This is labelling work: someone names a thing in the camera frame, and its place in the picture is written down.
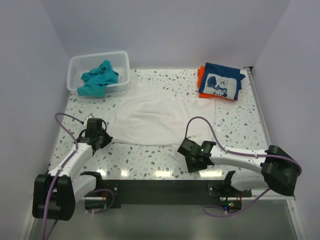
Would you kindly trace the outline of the white t shirt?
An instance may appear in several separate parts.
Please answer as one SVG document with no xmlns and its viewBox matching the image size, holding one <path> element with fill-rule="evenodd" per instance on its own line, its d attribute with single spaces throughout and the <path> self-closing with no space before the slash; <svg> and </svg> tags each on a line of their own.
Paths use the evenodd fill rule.
<svg viewBox="0 0 320 240">
<path fill-rule="evenodd" d="M 108 134 L 117 143 L 170 147 L 176 162 L 185 164 L 177 152 L 185 137 L 197 144 L 212 140 L 208 125 L 215 122 L 215 102 L 210 99 L 183 100 L 165 93 L 129 95 L 122 99 L 108 125 Z"/>
</svg>

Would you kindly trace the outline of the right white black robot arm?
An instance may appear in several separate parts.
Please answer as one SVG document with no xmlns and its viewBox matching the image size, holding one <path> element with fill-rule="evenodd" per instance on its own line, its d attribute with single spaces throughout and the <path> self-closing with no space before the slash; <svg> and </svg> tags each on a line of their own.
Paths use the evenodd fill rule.
<svg viewBox="0 0 320 240">
<path fill-rule="evenodd" d="M 275 145 L 267 150 L 231 150 L 213 141 L 199 145 L 185 138 L 177 152 L 184 157 L 189 173 L 205 170 L 208 166 L 231 166 L 251 171 L 250 175 L 238 171 L 226 174 L 224 185 L 238 192 L 269 188 L 280 195 L 293 196 L 302 172 L 300 165 Z"/>
</svg>

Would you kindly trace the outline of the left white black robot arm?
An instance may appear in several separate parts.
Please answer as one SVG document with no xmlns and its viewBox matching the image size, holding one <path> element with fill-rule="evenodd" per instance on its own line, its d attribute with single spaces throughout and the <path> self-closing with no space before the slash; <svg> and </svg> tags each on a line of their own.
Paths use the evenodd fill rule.
<svg viewBox="0 0 320 240">
<path fill-rule="evenodd" d="M 76 203 L 103 187 L 99 172 L 80 172 L 94 154 L 112 142 L 107 124 L 101 118 L 89 118 L 68 155 L 48 173 L 34 181 L 32 215 L 36 219 L 68 221 Z"/>
</svg>

